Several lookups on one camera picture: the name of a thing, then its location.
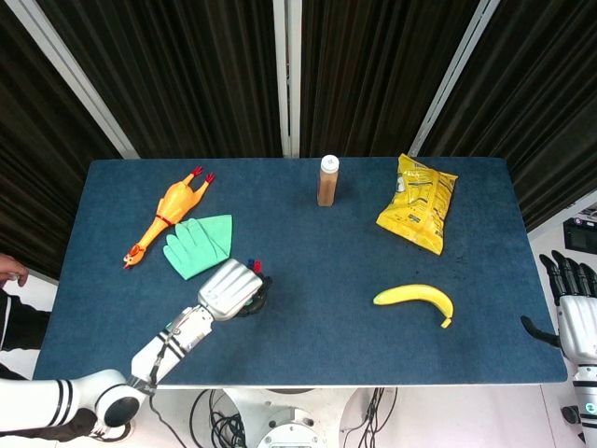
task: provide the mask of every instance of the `brown liquid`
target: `brown liquid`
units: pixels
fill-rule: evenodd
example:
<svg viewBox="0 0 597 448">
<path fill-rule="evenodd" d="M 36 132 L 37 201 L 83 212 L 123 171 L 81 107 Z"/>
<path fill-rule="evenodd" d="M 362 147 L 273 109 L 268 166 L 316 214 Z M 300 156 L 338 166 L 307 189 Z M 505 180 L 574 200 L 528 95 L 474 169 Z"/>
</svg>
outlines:
<svg viewBox="0 0 597 448">
<path fill-rule="evenodd" d="M 333 174 L 319 172 L 319 189 L 317 190 L 317 203 L 320 207 L 331 207 L 334 203 L 334 193 L 338 183 L 338 172 Z"/>
</svg>

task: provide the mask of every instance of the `black device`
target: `black device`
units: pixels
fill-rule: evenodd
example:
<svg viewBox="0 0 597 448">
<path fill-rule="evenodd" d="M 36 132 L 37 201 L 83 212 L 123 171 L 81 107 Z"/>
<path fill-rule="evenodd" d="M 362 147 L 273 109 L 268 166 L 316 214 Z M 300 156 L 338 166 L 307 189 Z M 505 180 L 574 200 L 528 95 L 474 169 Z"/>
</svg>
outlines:
<svg viewBox="0 0 597 448">
<path fill-rule="evenodd" d="M 571 217 L 563 223 L 566 249 L 597 255 L 597 221 Z"/>
</svg>

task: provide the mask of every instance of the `white bottle cap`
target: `white bottle cap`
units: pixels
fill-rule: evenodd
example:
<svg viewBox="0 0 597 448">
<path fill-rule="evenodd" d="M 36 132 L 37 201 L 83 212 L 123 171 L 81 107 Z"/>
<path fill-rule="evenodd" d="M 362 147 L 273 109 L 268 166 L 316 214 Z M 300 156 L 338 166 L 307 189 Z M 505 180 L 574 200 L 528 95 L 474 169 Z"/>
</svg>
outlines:
<svg viewBox="0 0 597 448">
<path fill-rule="evenodd" d="M 333 175 L 340 168 L 340 161 L 336 156 L 328 155 L 321 159 L 321 171 Z"/>
</svg>

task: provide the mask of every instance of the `person's hand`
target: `person's hand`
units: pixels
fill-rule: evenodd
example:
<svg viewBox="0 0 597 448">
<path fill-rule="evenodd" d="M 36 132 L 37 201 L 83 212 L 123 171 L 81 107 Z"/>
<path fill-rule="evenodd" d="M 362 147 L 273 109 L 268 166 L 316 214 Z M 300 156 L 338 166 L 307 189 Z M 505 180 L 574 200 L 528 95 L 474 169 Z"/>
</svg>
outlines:
<svg viewBox="0 0 597 448">
<path fill-rule="evenodd" d="M 19 277 L 19 286 L 27 283 L 29 271 L 10 255 L 0 254 L 0 287 L 4 286 L 7 280 L 13 280 L 16 274 Z"/>
</svg>

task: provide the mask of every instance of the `sauce bottle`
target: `sauce bottle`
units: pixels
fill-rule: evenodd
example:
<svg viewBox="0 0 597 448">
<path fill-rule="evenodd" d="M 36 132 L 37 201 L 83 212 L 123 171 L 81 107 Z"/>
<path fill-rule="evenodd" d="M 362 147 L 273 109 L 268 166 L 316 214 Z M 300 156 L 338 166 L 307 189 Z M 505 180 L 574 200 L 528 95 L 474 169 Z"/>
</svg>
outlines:
<svg viewBox="0 0 597 448">
<path fill-rule="evenodd" d="M 334 203 L 339 169 L 340 161 L 336 156 L 329 155 L 321 159 L 319 188 L 317 190 L 317 203 L 320 207 L 331 207 Z"/>
</svg>

